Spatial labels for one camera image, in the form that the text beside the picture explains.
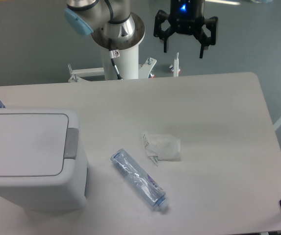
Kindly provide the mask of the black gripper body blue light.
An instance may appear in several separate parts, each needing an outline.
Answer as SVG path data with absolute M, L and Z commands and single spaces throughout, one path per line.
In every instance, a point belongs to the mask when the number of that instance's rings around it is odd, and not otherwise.
M 193 35 L 204 25 L 204 0 L 172 0 L 168 22 L 173 32 Z

